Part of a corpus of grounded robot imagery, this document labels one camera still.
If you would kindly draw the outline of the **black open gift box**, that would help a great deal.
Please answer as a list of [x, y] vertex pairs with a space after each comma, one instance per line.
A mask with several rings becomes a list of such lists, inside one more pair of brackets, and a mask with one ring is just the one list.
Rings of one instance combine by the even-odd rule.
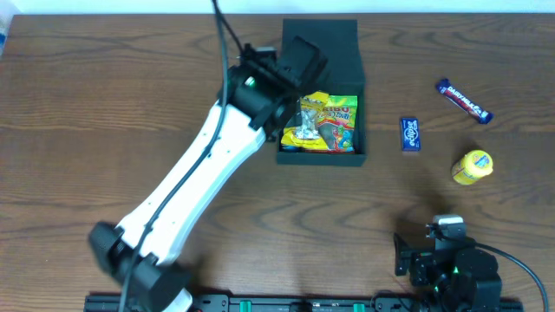
[[318, 87], [333, 95], [355, 95], [357, 112], [352, 153], [310, 153], [277, 150], [279, 165], [362, 166], [367, 158], [366, 79], [358, 45], [357, 21], [345, 19], [291, 19], [283, 21], [282, 46], [300, 36], [320, 48], [328, 58]]

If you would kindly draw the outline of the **yellow nuts snack bag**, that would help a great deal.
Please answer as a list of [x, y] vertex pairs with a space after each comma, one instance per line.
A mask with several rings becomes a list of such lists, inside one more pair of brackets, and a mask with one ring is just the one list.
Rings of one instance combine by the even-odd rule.
[[290, 120], [280, 141], [286, 152], [328, 151], [328, 145], [319, 133], [318, 119], [328, 103], [330, 95], [315, 92], [298, 101], [300, 111]]

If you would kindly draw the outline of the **black mounting rail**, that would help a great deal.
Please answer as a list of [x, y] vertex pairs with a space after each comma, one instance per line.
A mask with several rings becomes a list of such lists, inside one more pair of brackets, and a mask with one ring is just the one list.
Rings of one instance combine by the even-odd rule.
[[[118, 311], [117, 295], [90, 295], [85, 297], [84, 312]], [[446, 311], [409, 296], [393, 294], [368, 299], [240, 297], [202, 295], [193, 299], [190, 312], [401, 312]], [[521, 302], [505, 300], [489, 311], [522, 312]]]

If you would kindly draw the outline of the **green Haribo worms bag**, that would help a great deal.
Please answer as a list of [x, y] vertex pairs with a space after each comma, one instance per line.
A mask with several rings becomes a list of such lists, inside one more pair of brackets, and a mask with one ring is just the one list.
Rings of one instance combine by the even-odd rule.
[[358, 101], [355, 95], [331, 95], [318, 117], [318, 132], [329, 153], [352, 153]]

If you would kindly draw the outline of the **yellow Mentos gum bottle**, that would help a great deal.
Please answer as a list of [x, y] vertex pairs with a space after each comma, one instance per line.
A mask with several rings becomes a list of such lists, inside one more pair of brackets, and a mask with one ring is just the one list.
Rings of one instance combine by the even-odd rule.
[[472, 185], [493, 172], [493, 158], [485, 151], [472, 150], [457, 161], [451, 175], [460, 185]]

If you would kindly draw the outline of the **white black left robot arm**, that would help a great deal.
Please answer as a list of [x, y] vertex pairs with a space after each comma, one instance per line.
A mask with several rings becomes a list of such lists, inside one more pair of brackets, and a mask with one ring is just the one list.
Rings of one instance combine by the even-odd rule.
[[88, 243], [100, 268], [121, 285], [94, 311], [187, 311], [193, 298], [177, 265], [199, 217], [231, 175], [291, 120], [301, 96], [314, 92], [327, 63], [295, 37], [278, 55], [245, 45], [225, 67], [218, 99], [175, 166], [118, 224], [99, 222]]

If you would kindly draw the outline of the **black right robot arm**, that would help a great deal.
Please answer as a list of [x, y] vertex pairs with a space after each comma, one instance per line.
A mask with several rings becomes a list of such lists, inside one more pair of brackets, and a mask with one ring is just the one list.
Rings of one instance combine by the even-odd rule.
[[394, 234], [395, 273], [425, 289], [407, 311], [500, 312], [502, 282], [495, 256], [470, 243], [437, 239], [416, 248]]

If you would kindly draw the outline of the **blue Eclipse mints tin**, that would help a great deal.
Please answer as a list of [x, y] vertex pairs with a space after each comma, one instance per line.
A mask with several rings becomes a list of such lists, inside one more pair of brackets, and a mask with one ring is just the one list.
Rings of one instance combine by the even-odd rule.
[[421, 136], [419, 121], [416, 118], [403, 117], [400, 120], [403, 152], [419, 152]]

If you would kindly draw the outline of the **purple Dairy Milk bar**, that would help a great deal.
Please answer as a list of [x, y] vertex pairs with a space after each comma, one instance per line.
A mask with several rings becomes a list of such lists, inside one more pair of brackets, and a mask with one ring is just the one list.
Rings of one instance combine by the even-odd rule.
[[450, 100], [456, 107], [474, 118], [479, 124], [486, 125], [494, 114], [466, 97], [459, 89], [455, 88], [449, 79], [441, 79], [435, 84], [436, 90]]

